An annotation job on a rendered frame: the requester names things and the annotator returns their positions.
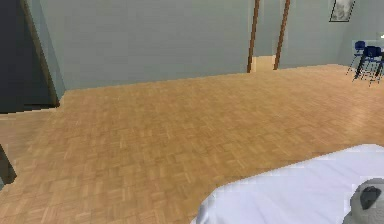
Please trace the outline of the dark table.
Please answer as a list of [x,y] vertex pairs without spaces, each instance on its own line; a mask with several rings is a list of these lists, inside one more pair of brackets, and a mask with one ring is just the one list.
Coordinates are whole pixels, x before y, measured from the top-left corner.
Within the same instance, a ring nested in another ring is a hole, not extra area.
[[363,52],[363,55],[360,57],[354,78],[357,79],[363,75],[363,65],[367,63],[368,65],[377,64],[374,77],[377,78],[384,67],[384,52],[380,47],[377,46],[366,46]]

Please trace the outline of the dark furniture leg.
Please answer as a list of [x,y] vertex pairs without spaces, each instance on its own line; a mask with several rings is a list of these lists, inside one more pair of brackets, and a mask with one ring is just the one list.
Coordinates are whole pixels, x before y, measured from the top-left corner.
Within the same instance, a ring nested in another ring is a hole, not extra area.
[[16,172],[0,144],[0,179],[4,184],[11,184],[16,177]]

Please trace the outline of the framed grey wall picture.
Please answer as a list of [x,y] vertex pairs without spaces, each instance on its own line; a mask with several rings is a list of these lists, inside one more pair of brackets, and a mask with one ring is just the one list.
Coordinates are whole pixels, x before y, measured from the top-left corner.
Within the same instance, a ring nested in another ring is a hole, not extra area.
[[333,0],[330,22],[348,22],[356,0]]

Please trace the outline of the blue chair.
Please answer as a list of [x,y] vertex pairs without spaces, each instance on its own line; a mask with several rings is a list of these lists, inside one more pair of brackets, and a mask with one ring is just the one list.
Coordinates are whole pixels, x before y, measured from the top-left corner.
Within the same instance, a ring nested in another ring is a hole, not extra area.
[[384,69],[384,52],[380,47],[367,46],[364,48],[356,77],[370,78],[370,82],[380,82],[381,72]]
[[366,43],[362,40],[357,41],[355,43],[355,45],[354,45],[354,49],[355,49],[354,58],[352,59],[352,62],[349,65],[347,72],[350,72],[352,70],[352,66],[354,65],[356,58],[361,57],[363,55],[365,47],[366,47]]

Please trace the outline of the white bed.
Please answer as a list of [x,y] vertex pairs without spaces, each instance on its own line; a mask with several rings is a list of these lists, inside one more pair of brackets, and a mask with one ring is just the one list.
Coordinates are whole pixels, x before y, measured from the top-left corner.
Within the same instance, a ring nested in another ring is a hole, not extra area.
[[190,224],[342,224],[372,178],[384,179],[384,147],[349,147],[220,186]]

